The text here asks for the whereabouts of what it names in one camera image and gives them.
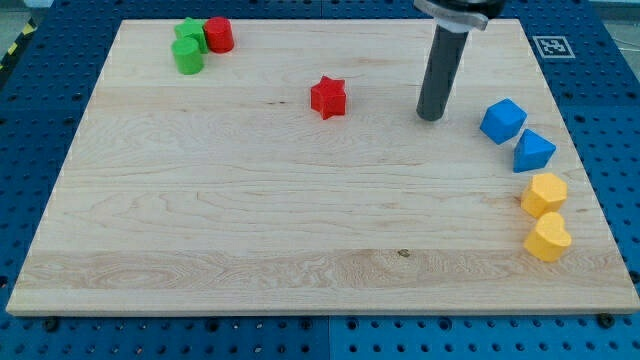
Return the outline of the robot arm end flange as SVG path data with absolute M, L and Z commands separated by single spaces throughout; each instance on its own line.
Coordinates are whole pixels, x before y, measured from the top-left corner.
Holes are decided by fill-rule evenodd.
M 505 0 L 414 0 L 413 6 L 453 33 L 484 31 L 500 15 Z

